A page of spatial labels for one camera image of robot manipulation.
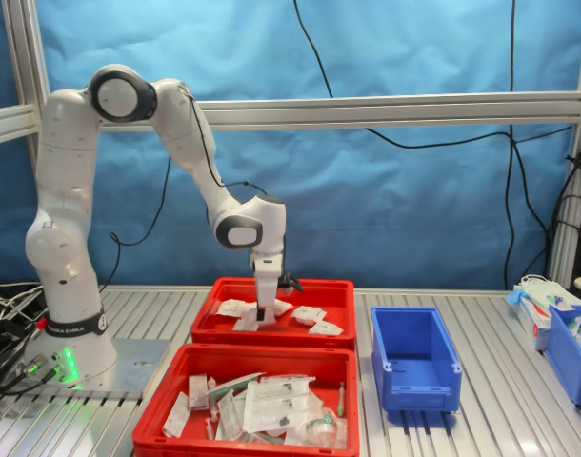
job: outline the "blue plastic bin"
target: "blue plastic bin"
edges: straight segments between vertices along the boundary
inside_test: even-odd
[[[559,382],[575,405],[581,405],[581,348],[568,330],[568,323],[581,315],[581,306],[574,311],[558,311],[549,307],[551,330],[547,357]]]
[[[386,410],[457,411],[462,366],[435,308],[371,308],[373,370]]]

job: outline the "white box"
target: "white box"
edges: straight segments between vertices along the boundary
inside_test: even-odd
[[[551,315],[548,309],[537,306],[530,298],[521,297],[516,305],[511,304],[519,317],[521,326],[528,333],[536,350],[545,350],[549,342]]]

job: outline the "green light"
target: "green light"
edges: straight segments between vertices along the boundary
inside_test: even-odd
[[[72,351],[68,348],[64,349],[64,355],[66,356],[66,363],[69,366],[70,378],[67,381],[74,381],[79,377],[79,371],[74,363],[74,358],[72,357]]]

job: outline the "aluminum frame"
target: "aluminum frame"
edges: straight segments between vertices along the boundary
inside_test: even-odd
[[[38,127],[40,112],[50,87],[38,27],[35,0],[2,0],[13,69],[20,103],[31,105]],[[577,91],[499,92],[403,95],[290,100],[229,100],[199,102],[216,130],[361,129],[507,124],[575,124],[571,155],[581,150],[581,78]],[[30,157],[36,159],[37,134],[27,118],[0,123],[0,142],[27,135]],[[111,131],[146,131],[146,124],[105,125]],[[569,192],[581,195],[581,172]],[[561,211],[572,224],[580,224],[581,201],[569,199]],[[568,286],[577,234],[563,226],[558,230],[551,276]]]

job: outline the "blue backdrop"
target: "blue backdrop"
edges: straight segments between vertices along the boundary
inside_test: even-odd
[[[325,97],[291,0],[212,2],[40,1],[51,89],[82,88],[102,65],[145,78],[177,77],[201,99]],[[501,91],[509,87],[511,2],[299,1],[337,96]],[[574,90],[581,1],[518,2],[515,89]],[[0,100],[17,103],[0,16]],[[517,139],[564,126],[518,126]],[[497,126],[382,129],[407,144],[480,135]],[[520,151],[534,209],[548,221],[561,188],[569,131]],[[509,143],[403,150],[364,130],[216,132],[227,182],[249,178],[288,208],[288,267],[301,277],[362,287],[502,288],[510,233],[504,210]],[[152,133],[104,133],[96,172],[90,252],[104,281],[114,230],[142,237],[161,198],[167,155]],[[516,242],[511,279],[543,246],[511,185]],[[248,199],[249,189],[235,189]],[[0,146],[0,280],[34,277],[24,234],[36,198],[23,140]],[[113,283],[211,284],[250,275],[245,252],[218,246],[188,175],[172,166],[151,237],[124,248]]]

